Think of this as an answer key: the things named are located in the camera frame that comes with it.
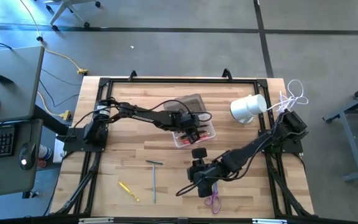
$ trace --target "wooden table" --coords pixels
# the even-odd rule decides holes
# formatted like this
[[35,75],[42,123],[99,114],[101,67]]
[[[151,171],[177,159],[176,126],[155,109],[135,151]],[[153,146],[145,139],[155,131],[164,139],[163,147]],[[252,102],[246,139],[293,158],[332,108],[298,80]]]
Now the wooden table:
[[[93,110],[100,77],[84,77],[73,124]],[[279,91],[285,93],[281,78],[269,78],[268,88],[272,104],[278,102]],[[92,216],[99,217],[273,217],[272,199],[264,155],[257,154],[247,175],[241,180],[218,182],[222,200],[217,215],[204,204],[204,198],[193,190],[181,197],[175,193],[189,184],[186,169],[191,166],[191,150],[206,147],[206,162],[228,149],[245,146],[257,137],[258,119],[247,125],[234,121],[229,111],[232,101],[254,95],[248,84],[219,83],[115,83],[112,95],[117,101],[127,101],[143,108],[151,108],[164,100],[199,93],[207,110],[213,114],[216,137],[178,149],[170,132],[157,129],[150,123],[122,119],[109,127],[106,150],[102,155]],[[78,127],[90,121],[87,117]],[[51,212],[57,211],[69,199],[78,185],[84,153],[75,152],[63,161]],[[157,204],[153,203],[152,166],[146,159],[163,162],[157,166]],[[294,155],[283,155],[289,189],[304,208],[313,213],[310,193],[303,166]],[[120,186],[123,181],[140,198],[136,202]],[[283,209],[281,190],[277,186]],[[83,198],[84,208],[88,191]]]

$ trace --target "floor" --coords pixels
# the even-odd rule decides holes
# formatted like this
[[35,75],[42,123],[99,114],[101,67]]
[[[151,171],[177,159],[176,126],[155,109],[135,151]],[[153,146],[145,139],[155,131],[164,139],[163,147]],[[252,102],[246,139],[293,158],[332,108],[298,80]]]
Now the floor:
[[[100,2],[100,9],[92,2],[76,8],[91,26],[110,28],[83,32],[73,28],[82,24],[65,11],[56,23],[62,31],[54,32],[42,1],[25,1],[48,48],[69,55],[89,69],[89,75],[129,75],[136,70],[140,76],[218,77],[227,67],[235,77],[276,77],[286,83],[299,79],[310,102],[294,109],[310,132],[302,144],[315,213],[358,221],[358,181],[342,180],[342,175],[356,171],[349,144],[338,121],[325,124],[321,119],[358,90],[358,0],[259,0],[261,14],[253,0]],[[268,30],[258,32],[263,26]],[[36,36],[20,2],[0,0],[0,42],[35,46]],[[43,69],[81,83],[74,65],[55,55],[45,54]],[[56,104],[78,94],[80,86],[62,83],[47,72],[41,79]],[[76,97],[55,108],[47,98],[47,104],[56,113],[74,111]],[[45,142],[52,139],[50,134],[44,137]],[[58,169],[37,173],[34,189],[41,192],[39,198],[0,196],[0,218],[42,215],[57,174]]]

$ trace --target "computer mouse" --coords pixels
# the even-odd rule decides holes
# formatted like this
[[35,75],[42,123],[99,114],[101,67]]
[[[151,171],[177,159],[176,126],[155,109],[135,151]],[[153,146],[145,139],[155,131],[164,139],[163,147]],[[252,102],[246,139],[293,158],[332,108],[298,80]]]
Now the computer mouse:
[[31,169],[35,164],[35,144],[24,143],[19,153],[19,164],[24,170]]

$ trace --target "yellow marker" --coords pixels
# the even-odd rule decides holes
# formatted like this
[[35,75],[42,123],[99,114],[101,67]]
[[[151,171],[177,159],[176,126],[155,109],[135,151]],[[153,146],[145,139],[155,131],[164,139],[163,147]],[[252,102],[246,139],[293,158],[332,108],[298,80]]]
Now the yellow marker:
[[121,181],[119,181],[118,184],[119,184],[126,192],[128,192],[130,195],[132,195],[132,197],[134,197],[137,202],[140,202],[140,199],[139,199],[138,197],[136,197],[136,195],[134,195],[134,193],[132,193],[131,190],[129,190],[128,187],[127,187],[124,183],[122,183]]

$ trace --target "clear plastic container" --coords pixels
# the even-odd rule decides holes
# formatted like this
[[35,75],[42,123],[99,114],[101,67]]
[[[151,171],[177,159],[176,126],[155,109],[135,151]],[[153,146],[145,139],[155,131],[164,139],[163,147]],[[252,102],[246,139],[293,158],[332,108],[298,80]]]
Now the clear plastic container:
[[[189,107],[190,111],[193,112],[202,112],[206,111],[205,105],[203,100],[201,99],[200,94],[193,94],[190,96],[184,96],[181,98],[177,98],[176,100],[184,103],[187,107]],[[168,102],[164,104],[164,108],[166,110],[170,111],[182,111],[186,112],[187,109],[178,102]],[[206,120],[209,118],[209,114],[198,114],[198,117],[200,120]],[[211,139],[215,137],[216,132],[212,125],[212,119],[209,121],[201,121],[200,122],[200,128],[198,128],[198,131],[200,132],[200,139],[196,141],[195,143],[205,141],[208,139]],[[188,140],[186,138],[182,138],[185,136],[185,133],[178,133],[178,132],[172,132],[173,140],[175,142],[175,145],[178,148],[185,147],[190,145]]]

